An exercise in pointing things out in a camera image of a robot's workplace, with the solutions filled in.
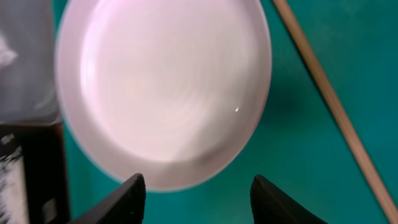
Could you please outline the wooden chopstick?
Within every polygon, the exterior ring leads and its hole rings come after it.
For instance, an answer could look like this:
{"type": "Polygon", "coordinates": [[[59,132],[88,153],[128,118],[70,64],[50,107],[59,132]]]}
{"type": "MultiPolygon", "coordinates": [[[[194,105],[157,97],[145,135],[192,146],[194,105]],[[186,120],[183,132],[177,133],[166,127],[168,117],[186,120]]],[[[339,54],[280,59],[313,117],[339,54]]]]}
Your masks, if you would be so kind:
{"type": "Polygon", "coordinates": [[[315,81],[325,103],[332,113],[352,155],[368,182],[373,194],[390,223],[397,223],[397,206],[376,170],[369,154],[362,144],[340,99],[335,93],[322,65],[306,38],[298,20],[286,0],[273,0],[290,36],[300,52],[313,80],[315,81]]]}

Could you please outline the white rice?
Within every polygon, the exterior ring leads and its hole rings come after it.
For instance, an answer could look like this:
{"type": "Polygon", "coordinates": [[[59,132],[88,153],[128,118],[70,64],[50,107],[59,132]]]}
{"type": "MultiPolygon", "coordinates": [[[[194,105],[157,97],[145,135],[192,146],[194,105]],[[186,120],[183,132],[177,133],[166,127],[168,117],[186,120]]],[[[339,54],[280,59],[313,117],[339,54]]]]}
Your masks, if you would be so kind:
{"type": "Polygon", "coordinates": [[[1,137],[1,224],[29,224],[24,159],[15,135],[1,137]]]}

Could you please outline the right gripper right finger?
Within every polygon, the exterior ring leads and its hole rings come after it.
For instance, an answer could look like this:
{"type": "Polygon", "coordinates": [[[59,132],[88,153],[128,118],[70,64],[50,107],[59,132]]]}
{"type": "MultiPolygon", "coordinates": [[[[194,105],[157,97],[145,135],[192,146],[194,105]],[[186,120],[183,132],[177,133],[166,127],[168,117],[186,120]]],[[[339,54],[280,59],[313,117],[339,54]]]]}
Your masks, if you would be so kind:
{"type": "Polygon", "coordinates": [[[255,224],[326,223],[262,175],[256,175],[250,189],[255,224]]]}

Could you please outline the white napkin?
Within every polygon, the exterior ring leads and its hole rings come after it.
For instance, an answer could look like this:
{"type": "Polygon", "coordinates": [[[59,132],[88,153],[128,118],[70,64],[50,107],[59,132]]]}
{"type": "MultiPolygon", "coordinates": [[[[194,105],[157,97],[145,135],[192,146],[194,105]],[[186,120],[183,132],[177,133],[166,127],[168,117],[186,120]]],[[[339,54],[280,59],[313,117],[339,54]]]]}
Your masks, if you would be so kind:
{"type": "Polygon", "coordinates": [[[18,53],[15,52],[8,44],[6,37],[1,34],[0,40],[0,68],[3,69],[16,60],[18,58],[18,53]]]}

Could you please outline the large white plate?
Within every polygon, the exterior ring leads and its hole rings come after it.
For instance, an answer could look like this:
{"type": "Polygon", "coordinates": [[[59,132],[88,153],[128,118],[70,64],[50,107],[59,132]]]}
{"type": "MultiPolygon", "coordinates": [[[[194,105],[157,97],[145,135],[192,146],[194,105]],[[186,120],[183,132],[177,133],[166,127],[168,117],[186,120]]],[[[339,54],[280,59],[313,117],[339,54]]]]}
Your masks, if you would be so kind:
{"type": "Polygon", "coordinates": [[[254,133],[271,84],[256,0],[72,0],[58,30],[62,114],[88,159],[151,191],[207,181],[254,133]]]}

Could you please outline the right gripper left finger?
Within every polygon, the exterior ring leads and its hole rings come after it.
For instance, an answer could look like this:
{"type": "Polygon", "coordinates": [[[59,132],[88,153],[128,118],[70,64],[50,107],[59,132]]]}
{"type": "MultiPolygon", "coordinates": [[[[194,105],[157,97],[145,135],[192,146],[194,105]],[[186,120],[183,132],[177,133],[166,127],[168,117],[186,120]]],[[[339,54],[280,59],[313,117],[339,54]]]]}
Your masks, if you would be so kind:
{"type": "Polygon", "coordinates": [[[136,173],[68,224],[142,224],[145,204],[144,176],[136,173]]]}

